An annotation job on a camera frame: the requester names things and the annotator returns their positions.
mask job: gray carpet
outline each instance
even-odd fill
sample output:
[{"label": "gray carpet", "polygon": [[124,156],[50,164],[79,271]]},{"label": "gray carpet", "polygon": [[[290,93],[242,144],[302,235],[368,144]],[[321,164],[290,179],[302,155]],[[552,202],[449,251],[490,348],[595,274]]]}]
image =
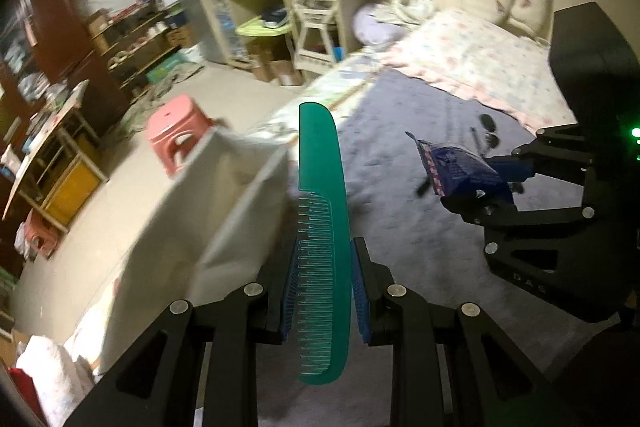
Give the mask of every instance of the gray carpet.
[{"label": "gray carpet", "polygon": [[[340,149],[351,211],[351,233],[367,241],[373,261],[387,265],[396,282],[432,303],[456,307],[473,301],[485,309],[549,377],[609,323],[590,325],[492,275],[482,257],[482,229],[445,210],[429,191],[417,198],[425,178],[416,137],[450,141],[475,150],[471,126],[490,114],[508,154],[532,136],[510,116],[478,102],[460,100],[385,70],[340,130]],[[537,176],[516,195],[520,209],[580,203],[582,189]],[[297,380],[295,339],[258,346],[258,415],[261,426],[388,425],[391,348],[367,347],[353,320],[346,369],[336,382],[310,387]]]}]

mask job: storage drawer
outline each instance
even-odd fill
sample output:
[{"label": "storage drawer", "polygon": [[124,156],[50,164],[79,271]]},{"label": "storage drawer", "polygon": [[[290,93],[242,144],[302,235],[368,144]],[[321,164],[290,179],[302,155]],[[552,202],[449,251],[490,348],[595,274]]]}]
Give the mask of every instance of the storage drawer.
[{"label": "storage drawer", "polygon": [[98,177],[76,156],[47,195],[44,209],[67,227],[98,185]]}]

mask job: blanket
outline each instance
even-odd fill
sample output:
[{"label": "blanket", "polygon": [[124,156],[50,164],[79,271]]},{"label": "blanket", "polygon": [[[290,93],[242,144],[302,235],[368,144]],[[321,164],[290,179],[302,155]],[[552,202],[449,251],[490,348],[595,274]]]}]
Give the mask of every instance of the blanket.
[{"label": "blanket", "polygon": [[[351,233],[362,235],[373,261],[396,282],[430,302],[456,307],[475,302],[553,377],[579,347],[609,323],[584,323],[492,275],[482,256],[482,229],[451,214],[429,192],[415,189],[425,172],[406,130],[475,150],[471,126],[490,114],[502,140],[496,154],[531,140],[513,118],[461,100],[394,70],[384,70],[339,131]],[[290,191],[296,195],[296,181]],[[578,204],[581,187],[536,176],[516,194],[519,208]],[[262,427],[388,425],[392,348],[367,347],[352,319],[347,365],[334,383],[313,387],[297,379],[295,336],[282,346],[258,345],[258,416]]]},{"label": "blanket", "polygon": [[575,123],[549,68],[548,48],[459,9],[436,13],[389,48],[382,62],[505,111],[532,133]]}]

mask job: blue snack package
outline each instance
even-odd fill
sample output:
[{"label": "blue snack package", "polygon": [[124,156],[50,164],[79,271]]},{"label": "blue snack package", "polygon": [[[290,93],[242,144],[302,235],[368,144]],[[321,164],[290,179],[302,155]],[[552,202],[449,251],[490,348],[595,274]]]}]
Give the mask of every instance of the blue snack package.
[{"label": "blue snack package", "polygon": [[478,155],[452,143],[430,143],[406,135],[415,141],[422,165],[437,196],[476,197],[478,190],[513,203],[513,195],[507,181]]}]

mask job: pink plastic stool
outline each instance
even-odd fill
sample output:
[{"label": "pink plastic stool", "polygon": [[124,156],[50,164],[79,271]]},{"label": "pink plastic stool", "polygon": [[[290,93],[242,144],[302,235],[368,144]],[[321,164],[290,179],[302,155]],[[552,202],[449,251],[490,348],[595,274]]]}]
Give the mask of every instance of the pink plastic stool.
[{"label": "pink plastic stool", "polygon": [[60,236],[55,227],[47,225],[39,213],[31,210],[24,222],[24,238],[38,252],[38,255],[48,259],[58,247]]},{"label": "pink plastic stool", "polygon": [[146,124],[146,138],[164,164],[166,173],[173,176],[179,167],[175,161],[177,153],[185,159],[214,125],[215,122],[207,118],[189,96],[181,94],[151,115]]}]

